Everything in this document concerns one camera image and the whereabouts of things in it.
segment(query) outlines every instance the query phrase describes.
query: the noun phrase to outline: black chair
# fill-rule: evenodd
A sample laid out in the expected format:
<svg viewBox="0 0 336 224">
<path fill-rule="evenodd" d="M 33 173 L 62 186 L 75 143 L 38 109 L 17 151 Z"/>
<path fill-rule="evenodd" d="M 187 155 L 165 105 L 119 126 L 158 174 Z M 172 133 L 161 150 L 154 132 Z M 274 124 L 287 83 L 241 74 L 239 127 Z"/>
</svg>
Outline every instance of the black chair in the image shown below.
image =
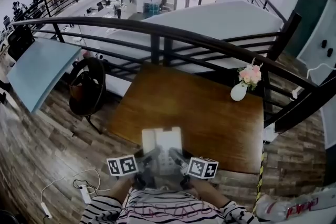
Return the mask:
<svg viewBox="0 0 336 224">
<path fill-rule="evenodd" d="M 0 210 L 0 223 L 4 224 L 26 224 L 27 221 L 22 215 L 14 216 L 11 212 Z"/>
<path fill-rule="evenodd" d="M 28 26 L 19 25 L 8 36 L 8 54 L 17 61 L 35 41 Z"/>
<path fill-rule="evenodd" d="M 74 114 L 84 116 L 99 134 L 101 131 L 91 122 L 91 115 L 100 110 L 104 104 L 105 79 L 104 66 L 97 58 L 81 60 L 70 74 L 70 109 Z"/>
</svg>

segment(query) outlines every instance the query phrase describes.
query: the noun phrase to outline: power adapter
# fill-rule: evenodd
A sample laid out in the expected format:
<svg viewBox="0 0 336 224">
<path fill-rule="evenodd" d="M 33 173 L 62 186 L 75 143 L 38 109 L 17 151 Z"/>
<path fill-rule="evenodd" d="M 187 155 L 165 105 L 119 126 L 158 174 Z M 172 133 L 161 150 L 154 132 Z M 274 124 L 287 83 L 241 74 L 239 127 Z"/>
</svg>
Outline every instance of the power adapter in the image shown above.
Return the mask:
<svg viewBox="0 0 336 224">
<path fill-rule="evenodd" d="M 46 214 L 46 216 L 50 219 L 50 218 L 53 218 L 48 207 L 46 206 L 46 204 L 44 202 L 41 202 L 41 206 L 42 206 L 42 209 L 44 211 L 44 213 Z"/>
<path fill-rule="evenodd" d="M 82 194 L 84 202 L 88 205 L 91 203 L 91 197 L 88 192 L 87 186 L 86 185 L 80 185 L 79 186 L 80 193 Z"/>
</svg>

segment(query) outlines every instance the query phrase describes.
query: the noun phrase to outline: person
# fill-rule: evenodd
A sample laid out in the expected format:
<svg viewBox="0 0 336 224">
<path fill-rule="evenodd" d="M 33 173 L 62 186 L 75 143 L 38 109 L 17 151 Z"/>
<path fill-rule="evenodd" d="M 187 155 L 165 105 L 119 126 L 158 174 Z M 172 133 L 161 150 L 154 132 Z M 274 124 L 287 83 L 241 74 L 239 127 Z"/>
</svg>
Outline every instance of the person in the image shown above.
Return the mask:
<svg viewBox="0 0 336 224">
<path fill-rule="evenodd" d="M 183 191 L 154 189 L 132 189 L 129 193 L 132 184 L 132 178 L 122 177 L 106 196 L 94 197 L 80 223 L 259 223 L 257 217 L 205 180 L 191 179 L 195 196 Z"/>
<path fill-rule="evenodd" d="M 115 9 L 115 11 L 116 11 L 116 14 L 117 14 L 117 16 L 118 16 L 118 19 L 120 19 L 121 18 L 121 3 L 120 3 L 120 1 L 119 0 L 116 0 L 116 2 L 115 2 L 115 4 L 114 4 L 114 9 Z"/>
<path fill-rule="evenodd" d="M 12 9 L 14 10 L 14 15 L 17 14 L 20 10 L 23 11 L 23 9 L 27 10 L 27 6 L 23 3 L 20 3 L 19 1 L 13 2 L 13 7 Z"/>
</svg>

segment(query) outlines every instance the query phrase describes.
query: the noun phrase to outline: cable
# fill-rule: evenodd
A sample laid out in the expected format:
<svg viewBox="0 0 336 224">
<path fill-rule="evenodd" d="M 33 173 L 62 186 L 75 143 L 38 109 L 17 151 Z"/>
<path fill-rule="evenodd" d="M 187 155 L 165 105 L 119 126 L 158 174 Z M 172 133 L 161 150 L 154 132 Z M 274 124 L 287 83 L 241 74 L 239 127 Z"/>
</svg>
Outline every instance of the cable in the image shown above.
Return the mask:
<svg viewBox="0 0 336 224">
<path fill-rule="evenodd" d="M 99 189 L 99 187 L 100 187 L 100 175 L 99 175 L 99 173 L 97 172 L 97 170 L 94 169 L 94 168 L 91 168 L 91 169 L 87 169 L 87 170 L 78 172 L 78 173 L 74 174 L 73 176 L 68 177 L 67 179 L 74 178 L 75 176 L 77 176 L 77 175 L 79 175 L 79 174 L 82 174 L 82 173 L 85 173 L 85 172 L 88 172 L 88 171 L 91 171 L 91 170 L 95 171 L 95 172 L 97 173 L 97 175 L 98 175 L 98 187 L 95 188 L 93 185 L 90 184 L 90 186 L 89 186 L 88 188 L 92 188 L 94 191 L 91 192 L 91 193 L 89 193 L 89 194 L 93 194 L 93 193 L 96 193 L 96 194 L 97 194 L 97 190 L 98 190 L 98 191 L 108 191 L 108 190 L 110 190 L 110 189 Z M 58 181 L 61 181 L 61 180 L 63 180 L 63 179 L 65 179 L 65 176 L 62 177 L 62 178 L 60 178 L 60 179 L 54 180 L 53 182 L 51 182 L 49 185 L 47 185 L 47 186 L 41 191 L 41 203 L 43 202 L 43 192 L 45 191 L 45 189 L 48 188 L 48 187 L 50 187 L 53 183 L 58 182 Z"/>
<path fill-rule="evenodd" d="M 326 67 L 328 67 L 328 68 L 330 68 L 330 69 L 332 69 L 332 70 L 336 70 L 336 68 L 332 68 L 332 67 L 328 66 L 326 63 L 323 62 L 323 63 L 319 64 L 319 65 L 318 65 L 317 67 L 315 67 L 315 68 L 310 68 L 310 69 L 308 69 L 306 79 L 309 78 L 309 72 L 310 72 L 310 71 L 314 71 L 314 70 L 316 70 L 316 69 L 319 69 L 321 66 L 326 66 Z M 292 96 L 293 96 L 294 99 L 296 99 L 296 98 L 298 97 L 298 92 L 299 92 L 301 89 L 302 89 L 302 87 L 301 87 L 301 86 L 298 86 L 295 90 L 292 91 Z"/>
<path fill-rule="evenodd" d="M 93 189 L 95 190 L 94 192 L 96 193 L 96 196 L 98 196 L 98 193 L 97 193 L 96 188 L 95 188 L 93 185 L 91 185 L 89 182 L 87 182 L 86 180 L 78 180 L 78 179 L 75 179 L 75 180 L 72 182 L 72 186 L 73 186 L 74 188 L 76 188 L 76 189 L 82 189 L 82 187 L 78 186 L 77 181 L 79 181 L 79 182 L 85 182 L 87 186 L 89 186 L 90 188 L 93 188 Z"/>
<path fill-rule="evenodd" d="M 57 182 L 57 181 L 61 181 L 62 179 L 64 179 L 64 177 L 62 177 L 61 179 L 57 179 L 57 180 L 54 180 L 53 182 L 51 182 L 48 186 L 44 187 L 44 189 L 41 191 L 41 203 L 43 202 L 43 198 L 42 198 L 42 194 L 43 192 L 45 191 L 46 188 L 50 187 L 53 183 Z"/>
<path fill-rule="evenodd" d="M 310 71 L 319 69 L 321 66 L 327 66 L 327 67 L 329 67 L 329 68 L 332 69 L 332 70 L 336 70 L 336 68 L 332 68 L 332 67 L 328 66 L 326 63 L 323 62 L 323 63 L 321 63 L 318 67 L 308 69 L 308 71 L 307 71 L 307 77 L 306 77 L 306 78 L 307 78 L 307 79 L 309 78 L 309 72 L 310 72 Z"/>
<path fill-rule="evenodd" d="M 44 221 L 44 220 L 45 220 L 46 218 L 48 218 L 47 215 L 45 215 L 45 216 L 43 217 L 43 224 L 45 224 L 45 221 Z"/>
</svg>

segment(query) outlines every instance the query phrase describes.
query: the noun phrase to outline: hand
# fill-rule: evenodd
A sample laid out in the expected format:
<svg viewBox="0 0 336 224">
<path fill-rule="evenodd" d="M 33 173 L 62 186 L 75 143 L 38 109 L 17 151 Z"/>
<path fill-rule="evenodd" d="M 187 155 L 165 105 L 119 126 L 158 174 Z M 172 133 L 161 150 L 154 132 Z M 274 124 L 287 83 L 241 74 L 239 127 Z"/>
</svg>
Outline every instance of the hand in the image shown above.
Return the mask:
<svg viewBox="0 0 336 224">
<path fill-rule="evenodd" d="M 123 176 L 115 183 L 107 196 L 117 199 L 122 204 L 133 183 L 134 174 L 131 174 L 129 176 Z"/>
<path fill-rule="evenodd" d="M 215 189 L 208 181 L 192 178 L 190 184 L 196 189 L 202 200 L 216 206 L 223 207 L 230 200 Z"/>
</svg>

